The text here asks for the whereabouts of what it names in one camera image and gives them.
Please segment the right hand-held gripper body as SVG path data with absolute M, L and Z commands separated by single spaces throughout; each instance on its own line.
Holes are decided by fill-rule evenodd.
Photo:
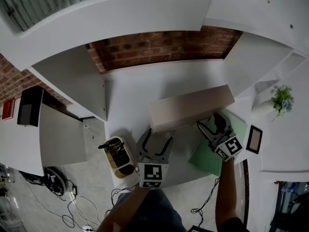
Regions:
M 242 151 L 242 144 L 233 129 L 217 135 L 210 142 L 211 151 L 218 155 L 224 162 L 236 157 Z

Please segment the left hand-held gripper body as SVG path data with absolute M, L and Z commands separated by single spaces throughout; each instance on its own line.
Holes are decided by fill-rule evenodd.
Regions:
M 137 173 L 141 188 L 157 189 L 166 179 L 169 168 L 169 153 L 155 153 L 151 156 L 137 155 Z

